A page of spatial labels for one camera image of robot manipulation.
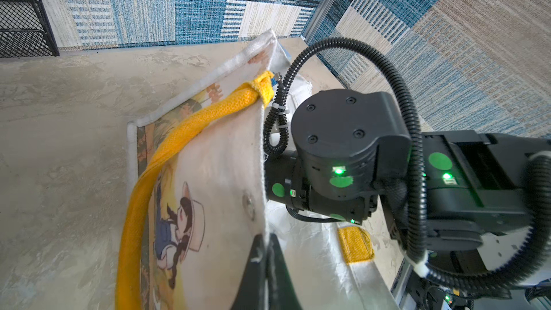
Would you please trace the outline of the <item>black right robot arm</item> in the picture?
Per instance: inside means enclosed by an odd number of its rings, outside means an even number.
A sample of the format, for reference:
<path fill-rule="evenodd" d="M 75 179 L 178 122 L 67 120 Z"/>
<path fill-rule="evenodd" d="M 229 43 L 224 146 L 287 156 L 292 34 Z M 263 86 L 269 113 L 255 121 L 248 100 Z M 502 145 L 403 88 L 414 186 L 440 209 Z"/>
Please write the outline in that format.
<path fill-rule="evenodd" d="M 280 89 L 265 120 L 267 198 L 291 217 L 360 224 L 382 207 L 390 235 L 433 285 L 476 297 L 519 286 L 550 258 L 550 142 L 503 133 L 423 133 L 409 98 L 334 89 L 292 117 Z M 483 236 L 526 229 L 518 251 L 488 271 L 432 266 L 432 252 L 473 251 Z"/>

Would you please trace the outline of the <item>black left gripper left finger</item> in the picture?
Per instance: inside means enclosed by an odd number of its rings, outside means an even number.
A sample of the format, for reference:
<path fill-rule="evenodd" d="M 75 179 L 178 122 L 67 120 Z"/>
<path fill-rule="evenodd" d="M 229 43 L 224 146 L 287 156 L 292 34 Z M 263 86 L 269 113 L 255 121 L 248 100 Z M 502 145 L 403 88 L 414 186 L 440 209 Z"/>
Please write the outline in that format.
<path fill-rule="evenodd" d="M 265 309 L 267 252 L 264 237 L 259 234 L 253 239 L 238 293 L 231 306 L 235 309 Z"/>

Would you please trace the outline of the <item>white canvas bag yellow handles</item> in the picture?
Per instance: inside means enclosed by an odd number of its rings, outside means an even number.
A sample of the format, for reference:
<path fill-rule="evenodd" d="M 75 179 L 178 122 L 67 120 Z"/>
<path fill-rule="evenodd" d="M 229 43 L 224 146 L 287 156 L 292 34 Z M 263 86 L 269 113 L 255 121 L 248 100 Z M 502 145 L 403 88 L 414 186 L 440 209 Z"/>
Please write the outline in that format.
<path fill-rule="evenodd" d="M 281 245 L 302 309 L 396 309 L 369 235 L 292 220 L 265 198 L 263 116 L 270 79 L 290 63 L 267 31 L 200 84 L 193 108 L 146 149 L 121 239 L 117 309 L 231 309 L 253 239 Z"/>

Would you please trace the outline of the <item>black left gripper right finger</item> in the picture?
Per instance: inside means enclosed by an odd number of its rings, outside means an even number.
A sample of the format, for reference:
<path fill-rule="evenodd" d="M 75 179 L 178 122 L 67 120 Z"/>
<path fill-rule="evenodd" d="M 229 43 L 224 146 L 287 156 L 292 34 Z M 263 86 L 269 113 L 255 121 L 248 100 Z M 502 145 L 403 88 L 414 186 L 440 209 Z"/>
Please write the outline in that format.
<path fill-rule="evenodd" d="M 301 310 L 283 251 L 275 233 L 270 234 L 266 268 L 268 309 Z"/>

